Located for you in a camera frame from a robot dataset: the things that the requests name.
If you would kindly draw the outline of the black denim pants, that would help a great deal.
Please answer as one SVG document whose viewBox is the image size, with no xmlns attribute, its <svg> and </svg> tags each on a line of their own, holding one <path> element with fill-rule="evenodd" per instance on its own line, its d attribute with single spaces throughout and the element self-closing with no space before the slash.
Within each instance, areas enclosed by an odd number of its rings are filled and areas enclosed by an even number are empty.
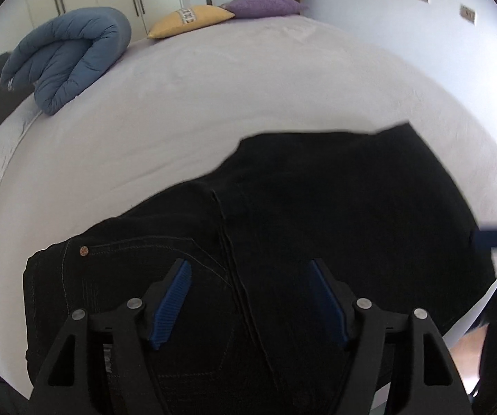
<svg viewBox="0 0 497 415">
<path fill-rule="evenodd" d="M 141 298 L 178 259 L 192 284 L 146 353 L 162 414 L 333 414 L 345 351 L 306 275 L 448 332 L 495 279 L 457 185 L 408 124 L 266 133 L 217 169 L 32 256 L 23 275 L 32 384 L 70 314 Z"/>
</svg>

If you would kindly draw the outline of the white bed mattress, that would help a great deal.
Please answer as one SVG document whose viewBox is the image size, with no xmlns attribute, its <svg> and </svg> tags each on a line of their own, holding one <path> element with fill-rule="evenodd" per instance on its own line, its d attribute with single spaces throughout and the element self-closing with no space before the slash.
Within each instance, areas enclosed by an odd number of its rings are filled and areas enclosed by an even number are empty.
<svg viewBox="0 0 497 415">
<path fill-rule="evenodd" d="M 38 250 L 214 169 L 265 131 L 411 123 L 482 224 L 497 223 L 497 135 L 418 68 L 302 16 L 133 43 L 55 115 L 0 125 L 0 376 L 23 396 L 22 274 Z"/>
</svg>

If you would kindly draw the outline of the blue rolled duvet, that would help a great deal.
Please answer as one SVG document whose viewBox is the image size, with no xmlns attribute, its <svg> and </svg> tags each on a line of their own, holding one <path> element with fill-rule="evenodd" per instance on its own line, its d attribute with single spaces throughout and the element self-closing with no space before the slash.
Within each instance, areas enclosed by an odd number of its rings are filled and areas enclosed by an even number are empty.
<svg viewBox="0 0 497 415">
<path fill-rule="evenodd" d="M 32 85 L 38 108 L 54 115 L 113 66 L 131 36 L 130 22 L 118 9 L 73 9 L 19 41 L 0 85 L 8 91 Z"/>
</svg>

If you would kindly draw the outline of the yellow cushion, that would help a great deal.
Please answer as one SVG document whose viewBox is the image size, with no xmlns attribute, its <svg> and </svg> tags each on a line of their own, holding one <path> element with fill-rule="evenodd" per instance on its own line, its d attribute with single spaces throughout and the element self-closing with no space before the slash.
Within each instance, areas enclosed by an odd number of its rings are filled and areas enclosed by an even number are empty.
<svg viewBox="0 0 497 415">
<path fill-rule="evenodd" d="M 150 39 L 164 39 L 195 31 L 234 18 L 235 15 L 217 6 L 198 5 L 178 9 L 157 21 L 149 30 Z"/>
</svg>

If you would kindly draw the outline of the purple cushion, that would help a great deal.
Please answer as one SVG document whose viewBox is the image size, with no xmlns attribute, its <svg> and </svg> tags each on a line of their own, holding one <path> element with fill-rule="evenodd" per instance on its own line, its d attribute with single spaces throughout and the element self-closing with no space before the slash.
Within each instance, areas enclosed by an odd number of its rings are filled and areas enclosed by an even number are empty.
<svg viewBox="0 0 497 415">
<path fill-rule="evenodd" d="M 300 15 L 306 10 L 306 6 L 296 0 L 231 0 L 222 4 L 221 8 L 238 19 Z"/>
</svg>

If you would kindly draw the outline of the wall switch plate near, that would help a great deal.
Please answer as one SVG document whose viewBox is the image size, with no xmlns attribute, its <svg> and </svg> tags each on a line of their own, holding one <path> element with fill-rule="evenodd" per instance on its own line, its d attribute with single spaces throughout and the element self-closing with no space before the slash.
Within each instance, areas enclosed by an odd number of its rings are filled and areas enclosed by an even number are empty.
<svg viewBox="0 0 497 415">
<path fill-rule="evenodd" d="M 461 18 L 470 22 L 471 24 L 475 24 L 476 12 L 474 9 L 471 9 L 465 5 L 461 5 L 459 9 L 459 15 Z"/>
</svg>

